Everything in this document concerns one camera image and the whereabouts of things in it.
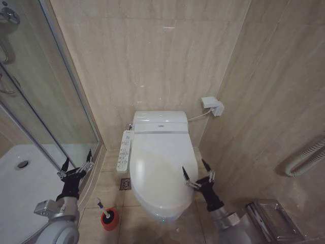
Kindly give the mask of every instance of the toilet brush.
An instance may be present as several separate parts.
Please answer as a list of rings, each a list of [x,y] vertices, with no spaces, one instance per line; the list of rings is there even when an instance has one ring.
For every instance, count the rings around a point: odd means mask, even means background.
[[[113,208],[106,208],[101,203],[101,200],[96,197],[95,203],[99,206],[100,210],[103,211],[101,216],[101,224],[107,231],[112,231],[116,228],[119,222],[118,212]]]

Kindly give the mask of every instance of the flexible pipe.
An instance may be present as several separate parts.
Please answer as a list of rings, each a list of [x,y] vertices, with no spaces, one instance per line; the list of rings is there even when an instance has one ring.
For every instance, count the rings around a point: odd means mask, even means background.
[[[196,116],[196,117],[194,117],[194,118],[189,118],[187,121],[191,121],[191,120],[193,120],[193,119],[196,119],[196,118],[202,117],[202,116],[204,116],[204,115],[207,115],[207,114],[210,113],[212,110],[214,110],[214,109],[210,108],[208,112],[206,112],[206,113],[204,113],[204,114],[201,114],[201,115],[199,115],[199,116]]]
[[[289,163],[285,168],[285,174],[288,176],[299,176],[315,166],[317,163],[319,163],[321,160],[325,159],[325,148],[323,148],[320,152],[318,152],[315,156],[313,156],[311,159],[309,159],[303,166],[299,167],[296,170],[292,170],[295,168],[301,160],[309,157],[310,155],[314,154],[318,150],[320,150],[322,147],[325,146],[325,138],[321,140],[320,142],[312,145],[307,150],[303,151],[301,154],[299,154],[291,163]]]

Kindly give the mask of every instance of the toilet tank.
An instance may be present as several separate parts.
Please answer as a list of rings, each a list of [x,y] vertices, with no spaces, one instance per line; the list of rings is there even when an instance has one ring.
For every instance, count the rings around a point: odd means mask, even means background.
[[[188,133],[184,111],[137,111],[133,126],[135,134]]]

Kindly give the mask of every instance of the water supply hose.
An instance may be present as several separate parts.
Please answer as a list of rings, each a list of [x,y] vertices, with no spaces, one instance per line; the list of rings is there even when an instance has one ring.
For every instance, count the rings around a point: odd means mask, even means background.
[[[325,147],[325,138],[322,139],[320,142],[314,144],[307,150],[303,151],[296,158],[294,158],[293,161],[286,166],[284,171],[285,174],[288,176],[299,176],[305,173],[307,170],[311,169],[321,160],[325,159],[325,148],[323,147]],[[309,159],[303,166],[293,170],[293,168],[295,168],[303,159],[308,158],[310,155],[314,154],[315,152],[317,152],[316,155],[312,156],[312,158]]]

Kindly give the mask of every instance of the floor drain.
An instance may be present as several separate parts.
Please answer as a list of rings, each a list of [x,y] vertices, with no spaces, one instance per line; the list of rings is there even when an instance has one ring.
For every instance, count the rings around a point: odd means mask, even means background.
[[[28,164],[29,164],[29,161],[28,161],[28,160],[22,161],[22,162],[20,162],[19,164],[17,164],[17,165],[15,166],[15,169],[16,169],[16,170],[23,169],[23,168],[25,168]]]
[[[123,190],[131,190],[131,179],[130,178],[121,179],[120,191],[123,191]]]

